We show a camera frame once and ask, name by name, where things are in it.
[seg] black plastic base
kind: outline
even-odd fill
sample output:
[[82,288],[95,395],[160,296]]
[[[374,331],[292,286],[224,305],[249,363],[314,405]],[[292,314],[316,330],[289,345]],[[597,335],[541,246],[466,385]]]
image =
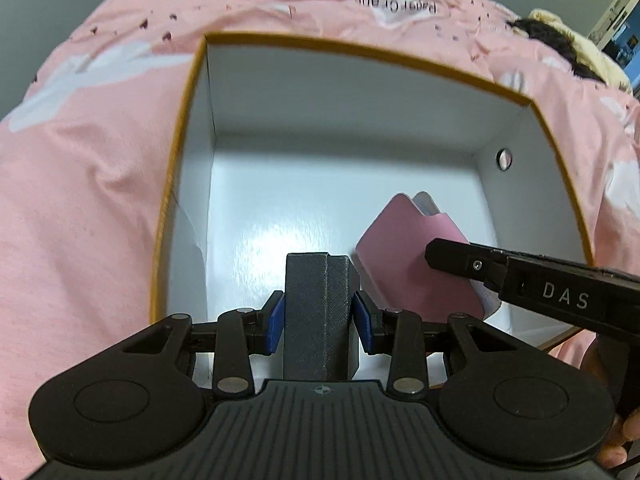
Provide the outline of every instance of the black plastic base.
[[270,381],[219,403],[181,449],[118,471],[47,463],[33,480],[605,480],[593,462],[546,471],[485,463],[454,444],[430,409],[386,396],[373,381]]

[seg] pink booklet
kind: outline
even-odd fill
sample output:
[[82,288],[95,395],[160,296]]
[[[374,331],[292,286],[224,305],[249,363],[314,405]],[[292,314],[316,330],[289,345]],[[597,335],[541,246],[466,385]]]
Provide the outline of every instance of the pink booklet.
[[465,312],[485,319],[500,307],[495,293],[481,283],[433,270],[424,249],[434,238],[468,243],[427,193],[412,200],[391,199],[356,245],[360,264],[372,282],[372,298],[385,306],[411,310],[422,320],[446,322],[449,314]]

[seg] screw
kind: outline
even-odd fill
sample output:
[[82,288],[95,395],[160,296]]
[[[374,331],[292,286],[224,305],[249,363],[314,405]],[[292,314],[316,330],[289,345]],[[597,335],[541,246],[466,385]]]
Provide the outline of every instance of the screw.
[[226,394],[239,394],[248,387],[248,381],[242,377],[225,377],[218,381],[218,389]]
[[403,377],[394,381],[394,390],[401,394],[416,394],[424,389],[424,383],[415,377]]

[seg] gray foam block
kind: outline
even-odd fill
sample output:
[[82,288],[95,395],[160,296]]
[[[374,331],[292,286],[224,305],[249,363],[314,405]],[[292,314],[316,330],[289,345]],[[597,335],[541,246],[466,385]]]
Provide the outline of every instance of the gray foam block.
[[358,369],[351,298],[360,277],[348,256],[287,255],[284,379],[345,381]]

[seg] pink fabric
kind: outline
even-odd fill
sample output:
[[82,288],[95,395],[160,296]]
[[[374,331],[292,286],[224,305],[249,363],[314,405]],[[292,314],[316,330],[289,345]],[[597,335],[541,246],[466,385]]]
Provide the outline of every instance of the pink fabric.
[[489,0],[106,0],[0,123],[0,477],[42,460],[27,420],[46,379],[146,325],[166,165],[203,34],[377,45],[534,98],[599,265],[640,273],[640,104],[513,35]]
[[549,352],[549,355],[552,355],[571,366],[580,368],[584,354],[595,338],[596,335],[593,332],[582,330],[572,338],[567,339],[561,345],[555,347],[551,352]]

